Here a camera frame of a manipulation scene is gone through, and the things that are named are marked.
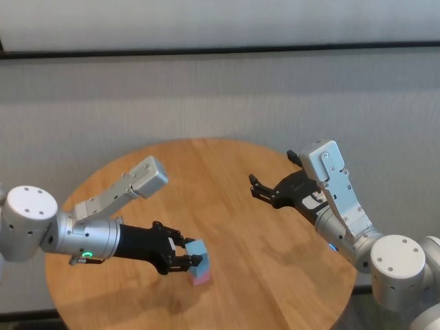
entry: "white wall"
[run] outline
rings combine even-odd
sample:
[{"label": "white wall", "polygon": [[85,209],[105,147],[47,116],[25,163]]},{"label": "white wall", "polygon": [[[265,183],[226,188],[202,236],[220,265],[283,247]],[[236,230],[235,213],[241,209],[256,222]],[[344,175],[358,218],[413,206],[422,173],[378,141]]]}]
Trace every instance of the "white wall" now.
[{"label": "white wall", "polygon": [[156,50],[439,39],[435,0],[0,0],[5,50]]},{"label": "white wall", "polygon": [[[59,203],[133,149],[205,136],[285,152],[339,142],[385,233],[440,235],[440,49],[0,62],[0,178]],[[0,312],[52,306],[43,258],[11,265]]]}]

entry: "gray wall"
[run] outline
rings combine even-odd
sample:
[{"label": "gray wall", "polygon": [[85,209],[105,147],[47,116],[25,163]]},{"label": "gray wall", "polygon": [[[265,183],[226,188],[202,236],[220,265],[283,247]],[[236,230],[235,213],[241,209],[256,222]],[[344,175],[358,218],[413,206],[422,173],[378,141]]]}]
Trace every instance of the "gray wall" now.
[{"label": "gray wall", "polygon": [[[3,61],[0,178],[61,204],[107,162],[205,136],[284,152],[333,138],[385,233],[440,235],[440,49]],[[10,265],[0,312],[52,306],[43,258]]]}]

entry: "round table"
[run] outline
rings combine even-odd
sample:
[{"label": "round table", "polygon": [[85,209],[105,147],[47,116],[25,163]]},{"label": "round table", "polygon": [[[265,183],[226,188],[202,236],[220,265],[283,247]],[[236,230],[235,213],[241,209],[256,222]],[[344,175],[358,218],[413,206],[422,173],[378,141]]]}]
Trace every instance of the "round table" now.
[{"label": "round table", "polygon": [[248,175],[274,186],[298,168],[268,148],[234,140],[156,144],[121,157],[87,179],[64,205],[97,195],[154,155],[169,184],[117,215],[131,226],[154,220],[202,238],[212,279],[193,287],[143,261],[110,258],[68,265],[46,256],[46,278],[61,317],[77,329],[328,329],[344,311],[355,270],[293,208],[252,198]]}]

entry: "metal bracket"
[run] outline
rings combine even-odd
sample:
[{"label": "metal bracket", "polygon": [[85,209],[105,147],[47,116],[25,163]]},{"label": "metal bracket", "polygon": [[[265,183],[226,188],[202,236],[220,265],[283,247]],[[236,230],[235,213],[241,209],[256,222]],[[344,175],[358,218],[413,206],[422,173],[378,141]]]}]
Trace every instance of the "metal bracket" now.
[{"label": "metal bracket", "polygon": [[300,158],[307,175],[316,180],[352,241],[373,225],[355,195],[336,142],[317,141]]},{"label": "metal bracket", "polygon": [[122,178],[101,195],[76,204],[74,218],[80,221],[110,217],[132,199],[148,198],[167,183],[163,166],[156,158],[148,156],[128,174],[122,174]]}]

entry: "blue cube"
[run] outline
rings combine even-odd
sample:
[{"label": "blue cube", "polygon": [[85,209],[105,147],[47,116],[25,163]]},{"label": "blue cube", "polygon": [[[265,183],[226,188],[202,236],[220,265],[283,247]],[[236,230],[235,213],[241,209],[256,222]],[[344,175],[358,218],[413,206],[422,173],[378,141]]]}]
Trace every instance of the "blue cube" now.
[{"label": "blue cube", "polygon": [[198,254],[203,257],[203,260],[197,267],[190,267],[188,270],[195,278],[203,276],[209,270],[208,251],[204,242],[201,239],[185,244],[186,252],[189,255]]}]

